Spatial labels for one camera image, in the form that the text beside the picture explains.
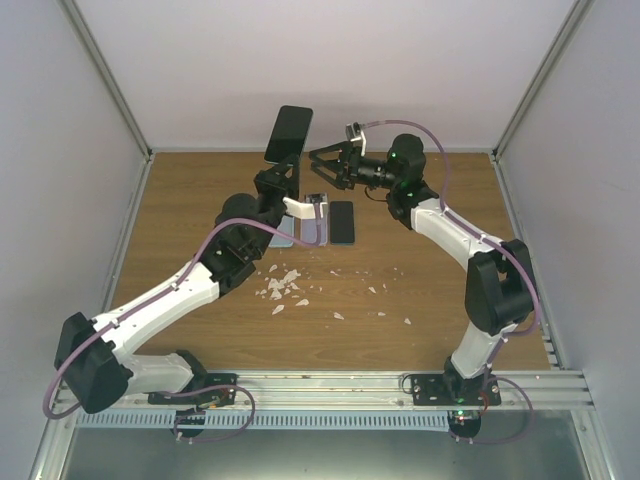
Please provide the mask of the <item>teal smartphone black screen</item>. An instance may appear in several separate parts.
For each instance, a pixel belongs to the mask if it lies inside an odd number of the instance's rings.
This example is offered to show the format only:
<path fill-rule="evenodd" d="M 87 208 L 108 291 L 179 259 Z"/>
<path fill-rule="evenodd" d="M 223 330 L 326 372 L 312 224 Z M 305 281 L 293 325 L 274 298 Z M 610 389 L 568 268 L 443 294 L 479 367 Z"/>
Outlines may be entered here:
<path fill-rule="evenodd" d="M 285 160 L 290 165 L 298 163 L 306 144 L 313 118 L 309 107 L 283 105 L 278 111 L 264 160 L 278 164 Z"/>

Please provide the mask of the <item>phone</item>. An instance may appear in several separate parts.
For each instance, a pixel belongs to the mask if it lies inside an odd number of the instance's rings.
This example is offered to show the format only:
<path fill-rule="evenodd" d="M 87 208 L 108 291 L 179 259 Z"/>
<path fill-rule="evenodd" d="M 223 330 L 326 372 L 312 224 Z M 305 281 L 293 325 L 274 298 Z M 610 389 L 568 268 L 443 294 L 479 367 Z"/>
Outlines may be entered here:
<path fill-rule="evenodd" d="M 307 194 L 304 202 L 308 204 L 319 204 L 321 218 L 315 218 L 315 208 L 312 208 L 312 218 L 300 221 L 300 239 L 309 244 L 326 246 L 328 243 L 328 195 L 326 193 Z"/>
<path fill-rule="evenodd" d="M 278 228 L 278 234 L 275 234 L 269 247 L 273 249 L 290 248 L 294 245 L 292 237 L 295 235 L 295 219 L 289 215 L 285 215 Z"/>

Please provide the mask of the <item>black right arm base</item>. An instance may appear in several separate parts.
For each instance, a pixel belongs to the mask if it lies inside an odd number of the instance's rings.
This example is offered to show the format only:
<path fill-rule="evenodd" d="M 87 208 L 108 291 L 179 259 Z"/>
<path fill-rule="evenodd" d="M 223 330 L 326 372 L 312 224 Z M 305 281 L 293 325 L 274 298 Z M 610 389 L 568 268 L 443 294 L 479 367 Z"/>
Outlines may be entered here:
<path fill-rule="evenodd" d="M 481 407 L 502 403 L 494 379 L 482 374 L 463 379 L 456 372 L 406 373 L 399 381 L 403 393 L 410 394 L 415 406 Z"/>

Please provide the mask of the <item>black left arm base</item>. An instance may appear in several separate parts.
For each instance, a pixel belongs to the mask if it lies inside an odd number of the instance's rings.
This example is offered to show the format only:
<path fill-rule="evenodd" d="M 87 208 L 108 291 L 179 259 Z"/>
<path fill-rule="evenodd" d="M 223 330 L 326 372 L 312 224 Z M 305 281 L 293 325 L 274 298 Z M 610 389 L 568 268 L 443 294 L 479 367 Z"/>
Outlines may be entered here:
<path fill-rule="evenodd" d="M 192 405 L 199 408 L 232 405 L 235 401 L 234 391 L 237 380 L 238 375 L 235 373 L 199 374 L 176 394 L 149 393 L 147 402 L 151 405 Z"/>

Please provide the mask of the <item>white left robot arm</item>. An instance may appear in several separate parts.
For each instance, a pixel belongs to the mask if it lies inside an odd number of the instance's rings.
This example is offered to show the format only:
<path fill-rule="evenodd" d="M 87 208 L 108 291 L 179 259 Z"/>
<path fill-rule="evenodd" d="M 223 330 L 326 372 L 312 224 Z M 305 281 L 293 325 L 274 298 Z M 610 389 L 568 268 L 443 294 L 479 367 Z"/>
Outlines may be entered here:
<path fill-rule="evenodd" d="M 176 273 L 130 302 L 92 318 L 81 312 L 68 317 L 54 356 L 56 375 L 43 400 L 49 419 L 65 412 L 53 407 L 53 396 L 66 385 L 78 409 L 100 413 L 135 394 L 175 396 L 185 404 L 203 398 L 206 370 L 187 351 L 164 356 L 138 349 L 177 320 L 231 293 L 256 270 L 287 214 L 300 216 L 299 158 L 294 154 L 258 172 L 255 194 L 229 197 L 193 257 Z"/>

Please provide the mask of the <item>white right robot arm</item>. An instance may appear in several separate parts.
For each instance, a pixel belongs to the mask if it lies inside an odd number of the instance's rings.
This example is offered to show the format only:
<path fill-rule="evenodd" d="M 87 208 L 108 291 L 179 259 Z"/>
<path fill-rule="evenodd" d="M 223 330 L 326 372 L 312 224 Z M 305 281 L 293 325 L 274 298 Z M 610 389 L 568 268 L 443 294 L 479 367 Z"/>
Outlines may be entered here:
<path fill-rule="evenodd" d="M 537 314 L 531 258 L 526 244 L 505 242 L 458 216 L 423 178 L 426 156 L 421 139 L 397 136 L 385 159 L 364 155 L 364 138 L 310 152 L 311 168 L 340 190 L 386 190 L 391 216 L 449 254 L 465 271 L 465 311 L 469 325 L 442 374 L 444 396 L 464 405 L 486 388 L 501 345 L 522 335 L 520 325 Z"/>

